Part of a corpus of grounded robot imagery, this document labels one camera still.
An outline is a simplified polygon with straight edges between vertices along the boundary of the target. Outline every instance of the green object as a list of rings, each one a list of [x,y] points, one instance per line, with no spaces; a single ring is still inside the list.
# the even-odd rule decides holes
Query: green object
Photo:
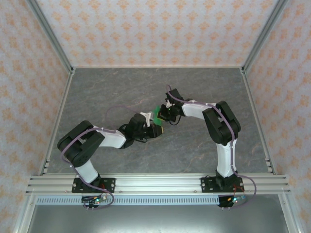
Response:
[[[157,118],[157,114],[159,113],[160,111],[160,106],[158,105],[154,110],[152,110],[152,112],[154,113],[154,124],[156,125],[159,125],[159,126],[162,126],[162,120]]]

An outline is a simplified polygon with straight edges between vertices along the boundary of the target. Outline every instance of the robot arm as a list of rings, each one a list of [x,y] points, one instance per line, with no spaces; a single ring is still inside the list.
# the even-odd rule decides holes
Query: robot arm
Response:
[[[128,124],[122,125],[118,130],[94,130],[81,137],[80,140],[73,143],[68,148],[64,156],[77,170],[81,178],[93,186],[98,186],[100,175],[94,168],[90,158],[98,147],[114,147],[124,149],[133,144],[133,142],[142,139],[155,138],[163,133],[161,126],[150,123],[150,114],[135,114]],[[98,128],[89,121],[84,120],[65,135],[57,143],[60,151],[82,132]]]
[[[176,89],[171,90],[170,94],[179,100],[184,100]],[[177,116],[196,117],[204,120],[207,125],[208,132],[217,146],[218,165],[216,174],[223,178],[232,176],[234,173],[231,169],[231,152],[229,143],[232,140],[232,135],[226,124],[220,120],[217,112],[211,106],[198,104],[195,100],[187,100],[188,102],[183,103],[173,99],[168,93],[166,93],[166,95],[167,104],[163,104],[161,106],[161,109],[158,113],[158,118],[164,121],[174,122],[176,121]],[[222,112],[232,127],[235,138],[237,138],[238,132],[241,130],[241,126],[229,108],[228,104],[225,101],[221,101],[211,105],[216,106]]]

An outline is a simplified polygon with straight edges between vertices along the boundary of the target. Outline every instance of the wall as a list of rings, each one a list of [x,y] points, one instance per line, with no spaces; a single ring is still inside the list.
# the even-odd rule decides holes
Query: wall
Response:
[[[39,0],[75,67],[242,66],[277,0]]]
[[[29,177],[39,172],[67,76],[26,1],[0,1],[3,233],[12,232]]]
[[[311,232],[311,1],[289,0],[247,77],[278,173]]]

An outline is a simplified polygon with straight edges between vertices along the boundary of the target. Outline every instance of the black bracket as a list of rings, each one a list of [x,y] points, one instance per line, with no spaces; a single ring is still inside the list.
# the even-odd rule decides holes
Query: black bracket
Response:
[[[110,193],[115,192],[116,178],[101,178],[99,188],[106,189]],[[75,178],[72,185],[72,193],[100,193],[101,191],[95,188],[91,188],[82,182],[80,178]]]
[[[202,177],[201,178],[201,189],[202,193],[242,193],[241,189],[235,190],[236,187],[240,187],[244,190],[243,180],[241,177],[236,177],[230,184],[219,185],[217,176]]]

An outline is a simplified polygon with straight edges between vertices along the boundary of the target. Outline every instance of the gray marble floor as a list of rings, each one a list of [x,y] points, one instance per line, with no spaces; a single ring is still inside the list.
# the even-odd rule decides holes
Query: gray marble floor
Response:
[[[237,68],[80,68],[69,89],[57,131],[48,173],[72,173],[56,148],[58,140],[79,124],[89,120],[107,129],[128,123],[133,112],[113,109],[125,104],[148,112],[165,103],[165,86],[177,88],[185,99],[228,102],[241,124],[236,144],[239,172],[267,172],[265,155],[245,85]],[[163,123],[164,134],[147,143],[135,142],[118,150],[98,148],[92,161],[99,173],[196,173],[214,172],[216,145],[205,122],[183,117],[177,126]]]

